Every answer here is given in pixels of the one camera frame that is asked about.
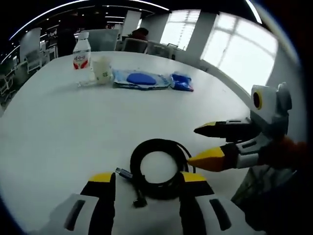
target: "ceiling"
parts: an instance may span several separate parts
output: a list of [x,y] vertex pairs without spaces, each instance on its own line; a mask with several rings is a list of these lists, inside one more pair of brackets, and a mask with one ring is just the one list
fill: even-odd
[[[38,15],[65,3],[74,0],[27,0],[27,1],[7,1],[5,8],[8,14],[0,14],[1,38],[0,38],[0,59],[8,54],[14,46],[19,45],[19,40],[23,37],[26,30],[31,30],[35,27],[41,27],[42,33],[62,20],[66,14],[77,11],[79,15],[93,14],[97,9],[102,10],[102,14],[106,16],[121,16],[125,17],[128,10],[142,9],[142,17],[147,17],[151,14],[165,14],[167,10],[155,7],[142,2],[132,0],[86,0],[75,4],[70,4],[54,11],[51,11],[37,20],[30,23],[16,34],[11,40],[10,37],[15,34],[23,25],[37,17]],[[203,11],[219,13],[226,12],[233,15],[241,16],[248,20],[254,21],[255,17],[245,0],[192,0],[192,1],[170,1],[170,0],[145,0],[154,4],[172,10],[180,9],[201,9]],[[123,19],[107,19],[108,21],[122,21]]]

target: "desk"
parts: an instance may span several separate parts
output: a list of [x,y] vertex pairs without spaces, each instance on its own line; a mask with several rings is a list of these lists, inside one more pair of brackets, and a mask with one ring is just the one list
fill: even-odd
[[[131,153],[143,141],[174,140],[196,155],[225,144],[222,139],[195,134],[196,127],[249,115],[247,106],[227,86],[201,70],[147,54],[92,53],[93,58],[100,55],[110,57],[115,69],[186,73],[195,91],[77,87],[77,82],[88,79],[88,70],[74,70],[72,56],[41,68],[0,119],[0,193],[26,231],[43,226],[49,213],[71,193],[80,193],[93,174],[116,167],[129,169]],[[162,153],[152,155],[142,166],[149,181],[161,182],[174,175],[171,159]],[[217,194],[230,199],[247,169],[197,172]],[[181,234],[178,199],[148,199],[147,207],[133,209],[134,199],[132,186],[117,176],[112,234]]]

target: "white pillar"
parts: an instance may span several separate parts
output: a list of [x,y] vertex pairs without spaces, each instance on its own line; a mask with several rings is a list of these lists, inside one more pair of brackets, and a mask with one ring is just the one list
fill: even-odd
[[139,20],[140,20],[141,12],[137,11],[128,11],[126,18],[123,24],[123,36],[127,36],[131,34],[134,30],[137,29]]

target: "ceiling light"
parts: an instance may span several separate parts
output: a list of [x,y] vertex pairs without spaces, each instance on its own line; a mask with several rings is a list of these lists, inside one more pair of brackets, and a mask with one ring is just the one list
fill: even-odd
[[48,11],[46,11],[46,12],[40,14],[39,16],[33,18],[31,21],[27,22],[27,23],[26,23],[24,26],[22,26],[18,31],[16,31],[16,32],[11,36],[11,38],[10,38],[9,40],[11,40],[12,38],[14,38],[15,35],[17,35],[22,29],[24,29],[24,28],[25,28],[26,26],[28,26],[30,23],[34,22],[35,20],[37,20],[38,18],[44,16],[45,14],[47,14],[47,13],[49,13],[49,12],[51,12],[51,11],[54,11],[54,10],[56,10],[56,9],[59,9],[59,8],[61,8],[61,7],[68,6],[68,5],[71,5],[71,4],[74,4],[74,3],[77,3],[77,2],[82,2],[82,1],[89,1],[89,0],[77,0],[77,1],[68,2],[68,3],[65,3],[65,4],[63,4],[63,5],[54,7],[54,8],[52,8],[52,9],[50,9],[50,10],[48,10]]
[[170,9],[165,8],[165,7],[163,7],[163,6],[159,6],[159,5],[156,5],[156,4],[154,4],[154,3],[147,2],[147,1],[141,1],[141,0],[129,0],[129,1],[137,1],[137,2],[144,3],[144,4],[148,4],[148,5],[151,5],[151,6],[156,6],[156,7],[159,7],[159,8],[161,8],[161,9],[163,9],[163,10],[166,10],[166,11],[169,11],[169,10],[170,10]]
[[250,2],[250,0],[246,0],[248,6],[250,7],[252,13],[254,14],[254,17],[256,19],[256,21],[259,23],[259,24],[262,24],[262,20],[261,20],[261,17],[259,16],[257,10],[255,9],[254,5]]
[[11,52],[2,60],[1,64],[2,64],[17,48],[19,48],[19,47],[20,47],[20,45],[18,45],[16,48],[14,48],[13,51],[11,51]]
[[125,17],[121,17],[121,16],[106,16],[106,18],[120,18],[120,19],[125,19]]
[[123,23],[123,22],[116,22],[116,21],[108,21],[108,23],[117,23],[117,24],[121,24],[121,23]]

